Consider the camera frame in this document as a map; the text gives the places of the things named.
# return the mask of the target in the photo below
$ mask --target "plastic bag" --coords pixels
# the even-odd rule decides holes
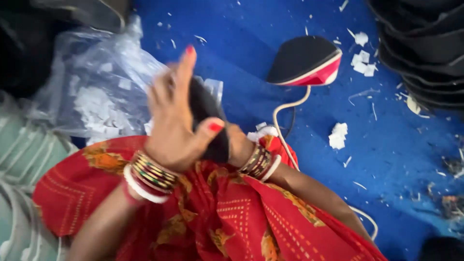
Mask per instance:
[[[52,75],[23,101],[27,117],[75,137],[144,134],[145,88],[166,66],[141,49],[142,35],[138,16],[122,34],[80,27],[58,35]]]

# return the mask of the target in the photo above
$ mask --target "white bangle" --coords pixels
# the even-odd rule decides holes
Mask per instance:
[[[273,173],[276,171],[277,167],[280,164],[282,157],[280,155],[276,155],[274,158],[274,162],[272,163],[271,168],[267,171],[266,175],[261,179],[262,182],[265,182]]]
[[[155,196],[148,192],[146,192],[137,182],[135,181],[134,177],[130,173],[130,164],[127,164],[124,167],[124,178],[127,181],[127,184],[137,192],[141,197],[150,200],[153,203],[163,204],[168,200],[168,196]]]

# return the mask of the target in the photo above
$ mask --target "red nail polish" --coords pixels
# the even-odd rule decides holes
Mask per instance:
[[[220,132],[222,129],[224,128],[224,126],[221,126],[217,123],[211,123],[209,125],[209,129],[214,131],[214,132]]]
[[[192,45],[189,45],[189,46],[187,46],[187,48],[185,49],[185,52],[186,52],[187,54],[191,54],[191,53],[193,53],[194,50],[195,50],[195,49],[193,48],[193,46],[192,46]]]

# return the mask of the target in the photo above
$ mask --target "blue floor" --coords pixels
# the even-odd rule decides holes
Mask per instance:
[[[363,49],[371,53],[371,61],[378,37],[374,17],[364,1],[350,0],[341,13],[338,7],[342,3],[139,0],[135,7],[144,29],[142,47],[166,63],[176,60],[187,44],[193,44],[198,52],[195,73],[224,81],[222,102],[228,120],[245,132],[254,131],[258,123],[271,123],[275,107],[304,95],[304,88],[282,88],[263,81],[281,43],[304,35],[305,26],[309,34],[329,40],[339,37],[344,55],[338,78],[328,87],[314,87],[308,101],[297,107],[295,127],[287,142],[296,151],[304,173],[376,220],[376,243],[388,259],[414,260],[426,237],[453,235],[448,229],[452,224],[439,216],[438,192],[458,193],[463,191],[463,182],[438,175],[435,170],[446,172],[441,156],[458,156],[455,135],[462,134],[463,124],[451,113],[439,112],[431,119],[413,114],[403,100],[395,99],[394,94],[400,91],[395,88],[399,76],[382,65],[372,78],[353,71],[351,58],[362,48],[357,45],[349,51],[354,40],[347,28],[368,34],[370,42]],[[207,43],[202,45],[194,35]],[[372,93],[372,99],[352,99],[355,106],[349,103],[349,96],[369,88],[380,93]],[[282,111],[279,123],[289,126],[290,121],[291,110]],[[328,141],[337,122],[348,124],[346,148],[340,151],[334,151]],[[353,158],[344,168],[343,162],[350,156]],[[436,183],[435,200],[427,196],[429,182]],[[421,200],[411,200],[411,195],[416,198],[418,193]],[[371,232],[370,223],[364,220],[364,224]]]

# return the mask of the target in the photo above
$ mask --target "power cord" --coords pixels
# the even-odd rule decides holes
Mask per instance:
[[[280,131],[280,128],[279,128],[279,123],[277,122],[277,114],[279,113],[279,111],[281,111],[282,109],[285,109],[285,108],[290,108],[290,107],[294,107],[294,114],[293,114],[293,121],[292,121],[292,125],[287,133],[287,136],[288,134],[290,133],[291,131],[291,128],[293,127],[293,124],[294,124],[294,121],[295,121],[295,107],[304,103],[309,95],[311,93],[311,86],[308,85],[308,88],[306,89],[306,94],[303,96],[303,98],[301,98],[300,100],[296,101],[296,102],[293,102],[293,103],[287,103],[287,104],[283,104],[283,105],[280,105],[279,107],[277,107],[275,110],[274,110],[274,113],[272,114],[272,119],[274,120],[274,127],[276,127],[277,129],[277,133],[279,135],[279,139],[280,141],[282,142],[282,145],[284,146],[285,148],[285,151],[287,152],[292,164],[293,164],[293,167],[295,167],[296,170],[300,171],[300,169],[298,168],[298,164],[295,162],[295,159],[292,157],[291,153],[290,153],[290,150],[289,150],[289,147],[287,146],[287,143],[285,142],[285,139],[284,137],[282,136],[282,133]],[[371,235],[371,239],[372,241],[375,240],[375,238],[377,237],[377,233],[379,232],[379,227],[377,226],[377,224],[375,223],[375,221],[366,213],[364,213],[363,211],[355,208],[355,207],[352,207],[352,206],[349,206],[351,210],[353,210],[354,212],[360,214],[360,215],[363,215],[364,217],[366,217],[374,226],[374,232],[372,233]]]

